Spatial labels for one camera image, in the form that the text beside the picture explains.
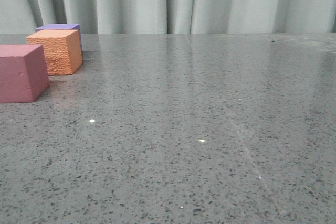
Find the orange foam cube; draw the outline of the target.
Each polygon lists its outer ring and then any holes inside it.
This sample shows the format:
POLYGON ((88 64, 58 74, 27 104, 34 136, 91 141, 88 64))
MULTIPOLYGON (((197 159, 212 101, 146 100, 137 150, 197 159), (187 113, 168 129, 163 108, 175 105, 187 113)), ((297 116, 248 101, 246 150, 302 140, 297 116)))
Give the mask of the orange foam cube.
POLYGON ((69 75, 82 65, 79 32, 74 29, 43 29, 26 37, 42 44, 49 75, 69 75))

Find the grey-green curtain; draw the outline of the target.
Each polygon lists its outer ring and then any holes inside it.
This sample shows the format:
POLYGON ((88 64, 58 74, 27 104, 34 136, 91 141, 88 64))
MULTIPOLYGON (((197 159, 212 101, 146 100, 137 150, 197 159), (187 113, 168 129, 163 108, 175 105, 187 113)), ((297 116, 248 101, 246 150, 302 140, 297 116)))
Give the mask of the grey-green curtain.
POLYGON ((87 34, 326 33, 335 0, 1 0, 1 33, 79 23, 87 34))

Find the purple foam cube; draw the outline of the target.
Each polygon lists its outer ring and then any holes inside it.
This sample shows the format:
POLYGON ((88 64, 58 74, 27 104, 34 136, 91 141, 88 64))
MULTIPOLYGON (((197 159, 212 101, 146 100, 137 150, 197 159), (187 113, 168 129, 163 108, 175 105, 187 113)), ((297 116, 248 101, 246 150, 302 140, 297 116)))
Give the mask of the purple foam cube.
POLYGON ((43 25, 40 26, 38 28, 35 29, 35 32, 38 32, 40 30, 44 30, 44 29, 72 29, 72 30, 77 30, 79 33, 79 41, 80 41, 80 47, 82 50, 82 41, 81 41, 81 32, 80 32, 80 24, 47 24, 47 25, 43 25))

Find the red foam cube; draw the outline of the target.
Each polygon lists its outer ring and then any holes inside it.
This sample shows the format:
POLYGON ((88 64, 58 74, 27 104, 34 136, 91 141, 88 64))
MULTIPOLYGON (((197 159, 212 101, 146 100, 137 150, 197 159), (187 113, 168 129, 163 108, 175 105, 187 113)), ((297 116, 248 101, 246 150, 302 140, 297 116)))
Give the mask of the red foam cube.
POLYGON ((41 44, 1 45, 1 103, 34 102, 49 83, 41 44))

